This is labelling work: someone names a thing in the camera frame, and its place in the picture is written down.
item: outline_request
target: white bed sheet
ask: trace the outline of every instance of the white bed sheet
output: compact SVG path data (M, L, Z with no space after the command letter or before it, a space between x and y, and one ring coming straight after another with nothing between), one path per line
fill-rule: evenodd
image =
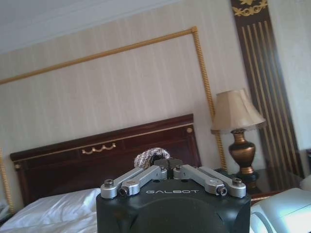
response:
M99 188L38 199L16 213L0 233L95 233Z
M77 218L52 224L40 224L31 227L13 228L0 233L96 233L96 212Z

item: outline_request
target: bronze lamp base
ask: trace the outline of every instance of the bronze lamp base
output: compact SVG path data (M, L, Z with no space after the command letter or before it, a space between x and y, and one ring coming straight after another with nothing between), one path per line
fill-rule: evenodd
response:
M245 129L231 131L234 136L234 143L229 146L229 152L235 162L240 166L240 171L236 176L244 182L255 181L258 173L252 168L255 156L255 144L248 142L244 138Z

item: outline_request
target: robotic hand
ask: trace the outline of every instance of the robotic hand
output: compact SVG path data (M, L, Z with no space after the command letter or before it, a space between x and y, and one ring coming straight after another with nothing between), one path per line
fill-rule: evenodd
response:
M98 233L249 232L250 197L240 179L170 161L106 180L96 198Z

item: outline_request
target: gold decorative frame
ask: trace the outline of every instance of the gold decorative frame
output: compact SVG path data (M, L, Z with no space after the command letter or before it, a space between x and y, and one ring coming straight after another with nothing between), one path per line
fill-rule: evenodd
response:
M205 62L204 62L204 58L203 58L203 53L202 53L202 49L201 49L201 45L200 45L200 40L199 40L199 33L198 33L198 29L197 27L192 27L188 30L184 30L184 31L180 31L180 32L176 32L176 33L172 33L172 34L168 34L168 35L164 35L164 36L160 36L157 38L153 38L150 40L145 40L145 41L141 41L132 45L127 45L127 46L123 46L117 49L112 49L112 50L108 50L108 51L104 51L104 52L100 52L100 53L96 53L90 56L86 56L86 57L82 57L82 58L78 58L75 60L71 60L71 61L67 61L67 62L63 62L63 63L59 63L56 64L54 66L50 66L50 67L46 67L43 69L38 69L35 71L31 71L28 73L24 73L24 74L20 74L11 78L7 78L7 79L3 79L0 80L0 85L5 84L5 83L10 83L10 82L14 82L17 80L21 80L21 79L25 79L25 78L29 78L31 76L34 75L38 75L38 74L43 74L52 70L56 70L56 69L61 69L64 67L69 67L75 64L79 64L82 62L87 62L87 61L91 61L97 58L101 58L101 57L106 57L112 54L117 54L120 52L124 52L124 51L128 51L128 50L132 50L132 49L136 49L136 48L140 48L143 46L147 46L147 45L151 45L151 44L155 44L158 42L162 42L162 41L166 41L166 40L171 40L177 37L181 37L184 35L188 35L188 34L192 34L193 35L193 40L195 43L195 49L196 49L196 53L198 56L198 60L199 60L199 65L200 65L200 70L201 70L201 74L202 74L202 79L203 79L203 83L204 83L204 88L205 88L205 93L206 93L206 98L207 98L207 102L208 102L208 106L209 106L209 111L210 111L210 115L211 118L214 119L214 115L215 115L215 107L214 107L214 103L213 103L213 99L212 99L212 94L211 94L211 90L210 90L210 86L209 86L209 81L208 81L208 76L207 76L207 71L206 71L206 67L205 67ZM219 151L219 155L220 155L220 160L221 160L221 166L224 170L227 170L227 166L226 166L226 162L225 162L225 155L224 155L224 148L222 145L222 141L220 138L219 134L215 135L216 137L216 141L217 141L217 147L218 147L218 151Z
M9 209L10 213L13 214L14 213L14 207L13 207L8 177L6 176L6 170L5 170L3 160L2 160L2 149L1 148L0 148L0 171L1 171L1 177L2 177L2 182L3 182L5 197L6 197L8 204L9 204L9 207L10 207L10 209Z

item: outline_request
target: table lamp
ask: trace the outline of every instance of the table lamp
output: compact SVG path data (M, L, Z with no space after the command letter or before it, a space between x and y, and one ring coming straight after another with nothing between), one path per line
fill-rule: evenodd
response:
M258 177L252 168L255 145L245 140L244 132L263 127L265 121L247 97L244 89L217 94L211 132L212 134L229 132L233 134L234 143L229 146L229 152L240 166L240 171L236 176L243 181L254 181Z

